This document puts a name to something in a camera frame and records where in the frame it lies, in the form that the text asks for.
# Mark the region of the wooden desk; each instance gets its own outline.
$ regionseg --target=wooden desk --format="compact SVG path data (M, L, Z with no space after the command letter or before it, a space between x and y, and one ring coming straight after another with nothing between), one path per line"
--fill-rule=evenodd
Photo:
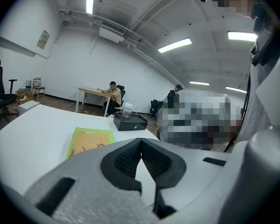
M84 92L82 105L84 105L84 102L85 102L85 93L86 92L90 93L90 94L93 94L93 95L99 95L99 96L104 96L104 97L108 98L106 109L105 109L105 114L104 114L104 117L106 117L111 95L104 94L102 92L99 92L96 89L93 89L93 88L90 88L90 87L86 87L86 86L78 87L78 96L77 96L77 103L76 103L76 113L78 112L78 106L79 106L80 92L81 91Z

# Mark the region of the plastic container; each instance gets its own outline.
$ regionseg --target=plastic container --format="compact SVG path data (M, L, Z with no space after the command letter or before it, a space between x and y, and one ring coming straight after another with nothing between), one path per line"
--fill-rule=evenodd
M123 118L129 119L132 115L132 111L133 111L133 105L130 103L125 103L125 105L121 111L121 115Z

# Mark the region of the notebook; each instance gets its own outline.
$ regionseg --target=notebook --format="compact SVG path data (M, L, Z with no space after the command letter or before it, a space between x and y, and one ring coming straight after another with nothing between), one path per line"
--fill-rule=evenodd
M89 149L100 148L115 142L112 131L76 127L70 141L66 158Z

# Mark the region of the white box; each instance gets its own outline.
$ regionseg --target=white box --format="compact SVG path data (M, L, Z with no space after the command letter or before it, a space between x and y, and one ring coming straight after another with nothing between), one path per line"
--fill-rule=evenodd
M19 106L19 114L22 115L23 113L27 112L28 110L31 110L33 107L36 107L37 105L39 105L38 102L35 102L33 100L28 101Z

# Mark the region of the white table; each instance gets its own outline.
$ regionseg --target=white table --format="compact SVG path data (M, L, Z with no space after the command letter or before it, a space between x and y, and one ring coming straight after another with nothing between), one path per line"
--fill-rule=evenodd
M80 100L80 93L81 93L81 91L84 93L82 105L84 105L84 102L85 102L85 93L90 93L90 94L93 94L93 95L99 95L99 96L103 96L103 97L108 98L106 109L105 109L105 114L104 114L104 117L106 117L111 96L107 95L107 94L104 94L104 93L102 93L102 92L100 92L98 90L95 90L93 88L86 87L86 86L78 87L78 95L77 95L77 102L76 102L76 113L78 112L78 106L79 106L79 100Z
M119 132L112 118L85 115L44 105L27 111L0 131L0 179L20 194L65 160L76 127L105 129L116 141L134 138L157 139L147 129ZM142 195L148 204L154 201L155 183L142 160L136 179L148 191Z

